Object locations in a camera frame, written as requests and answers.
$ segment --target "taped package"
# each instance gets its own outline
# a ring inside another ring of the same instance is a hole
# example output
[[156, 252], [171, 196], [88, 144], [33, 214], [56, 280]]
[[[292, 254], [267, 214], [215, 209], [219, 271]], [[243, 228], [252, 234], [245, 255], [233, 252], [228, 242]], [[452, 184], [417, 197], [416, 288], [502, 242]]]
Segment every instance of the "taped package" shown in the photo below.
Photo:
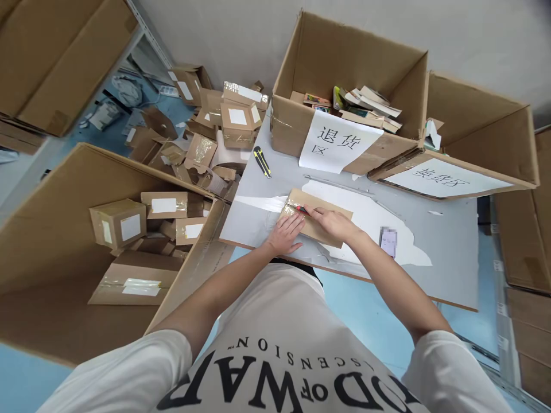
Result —
[[182, 260], [177, 257], [123, 251], [103, 276], [90, 305], [160, 305]]
[[207, 217], [177, 219], [176, 245], [183, 246], [195, 244], [205, 222], [207, 222]]
[[[291, 190], [289, 197], [285, 201], [285, 206], [281, 211], [280, 218], [283, 217], [284, 215], [291, 216], [296, 213], [302, 213], [302, 212], [299, 212], [296, 209], [296, 207], [297, 206], [303, 207], [305, 204], [312, 208], [322, 207], [328, 211], [338, 211], [342, 213], [346, 218], [352, 219], [352, 212], [344, 208], [341, 208], [337, 205], [333, 205], [330, 202], [326, 202], [322, 199], [316, 198], [297, 188], [293, 188], [293, 190]], [[305, 220], [305, 225], [302, 231], [300, 232], [301, 234], [314, 238], [315, 240], [319, 241], [321, 244], [329, 245], [335, 248], [343, 247], [342, 241], [339, 241], [338, 239], [330, 235], [326, 230], [324, 230], [321, 227], [320, 224], [314, 221], [314, 219], [312, 219], [309, 215], [304, 214], [304, 220]]]
[[146, 207], [130, 199], [90, 208], [96, 244], [112, 250], [133, 243], [146, 234]]
[[255, 103], [243, 107], [236, 103], [221, 103], [224, 145], [229, 148], [252, 149], [262, 119]]
[[147, 219], [171, 219], [203, 216], [203, 196], [195, 192], [142, 192]]
[[193, 135], [191, 145], [189, 145], [184, 166], [188, 169], [195, 168], [200, 174], [205, 173], [217, 147], [218, 144], [196, 133]]

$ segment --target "floor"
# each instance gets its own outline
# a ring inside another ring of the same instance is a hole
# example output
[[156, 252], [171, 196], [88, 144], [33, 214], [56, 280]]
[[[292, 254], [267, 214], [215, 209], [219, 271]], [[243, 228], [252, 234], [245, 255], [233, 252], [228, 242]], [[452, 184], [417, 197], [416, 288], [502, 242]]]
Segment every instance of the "floor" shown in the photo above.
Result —
[[[116, 95], [113, 87], [108, 87]], [[155, 94], [147, 85], [142, 86], [145, 99], [156, 101]], [[193, 108], [182, 103], [180, 99], [161, 97], [157, 102], [161, 111], [167, 114], [174, 124], [189, 119]], [[85, 114], [93, 110], [88, 108]], [[129, 116], [124, 114], [115, 123], [108, 126], [103, 133], [94, 126], [79, 129], [69, 136], [57, 157], [51, 161], [53, 169], [71, 151], [78, 142], [89, 142], [128, 155], [129, 148], [124, 145], [125, 136], [121, 131], [125, 128]], [[236, 248], [233, 259], [246, 254], [243, 248]], [[479, 234], [479, 312], [473, 313], [449, 305], [440, 305], [451, 326], [464, 337], [492, 353], [497, 354], [496, 333], [496, 304], [493, 282], [493, 250], [491, 238]], [[405, 372], [411, 352], [412, 341], [405, 328], [388, 310], [374, 285], [356, 279], [348, 278], [328, 271], [316, 270], [316, 274], [324, 284], [326, 299], [329, 307], [354, 332], [381, 361], [383, 361], [395, 375], [401, 377]], [[214, 331], [206, 345], [214, 337]], [[388, 341], [379, 340], [380, 336], [391, 338]], [[56, 387], [70, 374], [67, 367], [42, 360], [15, 349], [0, 345], [0, 411], [12, 413], [30, 413], [36, 411], [48, 398]], [[515, 412], [529, 410], [504, 394]]]

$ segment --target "white paper sign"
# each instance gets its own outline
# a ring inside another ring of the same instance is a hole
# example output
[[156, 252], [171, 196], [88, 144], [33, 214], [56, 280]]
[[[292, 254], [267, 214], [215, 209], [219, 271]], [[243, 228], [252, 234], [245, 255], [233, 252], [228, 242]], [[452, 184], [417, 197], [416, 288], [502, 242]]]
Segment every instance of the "white paper sign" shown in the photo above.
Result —
[[185, 226], [186, 238], [197, 238], [203, 229], [204, 224], [192, 224]]
[[176, 198], [154, 198], [151, 200], [151, 212], [176, 212]]
[[383, 134], [381, 129], [314, 111], [298, 165], [332, 173], [363, 154]]
[[230, 122], [235, 124], [247, 124], [247, 118], [245, 118], [245, 112], [241, 109], [229, 109]]
[[386, 178], [386, 181], [438, 198], [476, 194], [512, 185], [435, 158]]
[[121, 221], [122, 240], [126, 241], [141, 232], [139, 214], [125, 218]]
[[178, 82], [178, 86], [180, 86], [180, 89], [182, 89], [182, 92], [184, 93], [184, 96], [187, 100], [193, 100], [193, 96], [191, 95], [191, 92], [188, 89], [188, 86], [185, 82]]

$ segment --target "stack of small boxes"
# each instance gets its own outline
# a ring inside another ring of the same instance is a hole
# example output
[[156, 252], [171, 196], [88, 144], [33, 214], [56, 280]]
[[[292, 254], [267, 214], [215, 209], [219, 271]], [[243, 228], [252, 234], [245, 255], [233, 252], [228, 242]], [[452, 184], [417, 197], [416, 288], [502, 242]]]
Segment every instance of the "stack of small boxes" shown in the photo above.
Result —
[[212, 203], [194, 192], [142, 192], [90, 208], [96, 243], [116, 256], [88, 304], [160, 305]]

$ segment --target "white label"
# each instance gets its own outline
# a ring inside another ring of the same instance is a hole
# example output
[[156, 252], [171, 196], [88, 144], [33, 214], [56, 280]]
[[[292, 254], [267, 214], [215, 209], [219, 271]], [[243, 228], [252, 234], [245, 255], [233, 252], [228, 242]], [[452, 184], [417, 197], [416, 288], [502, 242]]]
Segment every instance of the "white label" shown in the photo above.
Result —
[[111, 228], [109, 227], [109, 223], [107, 221], [102, 221], [103, 225], [103, 239], [106, 243], [112, 244], [113, 239], [111, 238]]
[[438, 198], [477, 194], [512, 185], [435, 158], [386, 178], [386, 181]]
[[136, 133], [136, 128], [130, 129], [130, 132], [128, 132], [128, 136], [126, 137], [126, 141], [131, 142], [135, 133]]
[[498, 303], [498, 314], [507, 317], [507, 306], [503, 303]]
[[151, 200], [151, 212], [176, 212], [176, 198], [154, 198]]
[[122, 290], [122, 293], [132, 295], [149, 295], [151, 297], [156, 297], [159, 291], [161, 291], [161, 289], [158, 287], [125, 287], [125, 289]]
[[383, 134], [381, 129], [314, 111], [298, 165], [332, 173], [363, 154]]
[[503, 351], [509, 351], [509, 340], [503, 336], [498, 336], [498, 346]]
[[193, 224], [185, 226], [185, 237], [186, 238], [197, 238], [199, 233], [203, 229], [204, 224]]
[[494, 271], [503, 272], [503, 261], [494, 260]]
[[248, 89], [243, 86], [239, 86], [237, 93], [240, 94], [241, 96], [252, 99], [255, 102], [260, 102], [262, 100], [262, 94], [260, 92], [254, 91], [252, 89]]
[[193, 100], [193, 96], [191, 95], [191, 92], [189, 91], [188, 86], [185, 82], [179, 81], [178, 86], [180, 86], [180, 89], [182, 89], [182, 93], [187, 100]]
[[251, 112], [253, 113], [253, 123], [257, 123], [260, 120], [260, 114], [258, 113], [256, 105], [253, 105], [253, 107], [251, 107]]
[[139, 235], [140, 232], [142, 231], [139, 222], [139, 214], [125, 218], [121, 221], [121, 234], [123, 241]]
[[245, 118], [245, 111], [241, 109], [229, 109], [230, 111], [230, 122], [235, 124], [247, 124], [247, 119]]

